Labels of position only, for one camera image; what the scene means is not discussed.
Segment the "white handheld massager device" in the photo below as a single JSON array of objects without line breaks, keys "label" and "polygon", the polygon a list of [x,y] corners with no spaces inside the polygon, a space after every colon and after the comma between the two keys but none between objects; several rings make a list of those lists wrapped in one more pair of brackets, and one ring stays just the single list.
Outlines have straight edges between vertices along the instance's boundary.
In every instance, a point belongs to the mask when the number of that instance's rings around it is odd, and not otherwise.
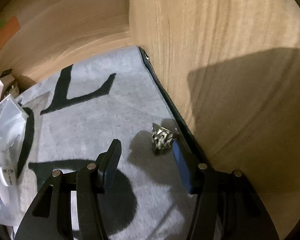
[{"label": "white handheld massager device", "polygon": [[[17,178],[17,159],[21,153],[26,121],[13,121],[0,129],[0,167],[11,165]],[[5,187],[0,180],[0,199],[5,206],[11,202],[10,195],[16,184]]]}]

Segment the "clear plastic storage bin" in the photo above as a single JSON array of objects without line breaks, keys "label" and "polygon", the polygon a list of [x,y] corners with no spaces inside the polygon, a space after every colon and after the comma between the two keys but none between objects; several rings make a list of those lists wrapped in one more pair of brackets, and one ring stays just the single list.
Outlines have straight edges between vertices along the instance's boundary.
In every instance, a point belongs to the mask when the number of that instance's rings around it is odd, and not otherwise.
[{"label": "clear plastic storage bin", "polygon": [[28,114],[10,95],[0,102],[0,224],[19,226],[17,165]]}]

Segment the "grey mat with black letters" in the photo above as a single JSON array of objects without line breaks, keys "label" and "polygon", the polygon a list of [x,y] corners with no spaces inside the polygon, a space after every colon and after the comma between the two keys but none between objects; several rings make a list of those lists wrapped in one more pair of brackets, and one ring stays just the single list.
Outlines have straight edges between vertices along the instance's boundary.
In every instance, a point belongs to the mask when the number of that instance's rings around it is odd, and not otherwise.
[{"label": "grey mat with black letters", "polygon": [[54,170],[76,171],[119,139],[119,167],[109,192],[100,197],[108,237],[185,239],[196,198],[183,187],[172,152],[153,153],[153,124],[178,129],[136,47],[68,66],[2,101],[0,146],[10,151],[17,173],[12,196],[0,196],[3,230],[15,237]]}]

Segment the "orange paper note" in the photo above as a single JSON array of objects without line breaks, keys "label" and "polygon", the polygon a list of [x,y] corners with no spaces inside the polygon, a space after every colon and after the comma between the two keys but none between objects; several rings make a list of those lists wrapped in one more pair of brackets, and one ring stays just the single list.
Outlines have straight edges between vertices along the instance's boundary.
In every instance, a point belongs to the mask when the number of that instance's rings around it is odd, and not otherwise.
[{"label": "orange paper note", "polygon": [[12,16],[7,20],[6,25],[0,31],[0,50],[5,43],[20,29],[20,23],[16,16]]}]

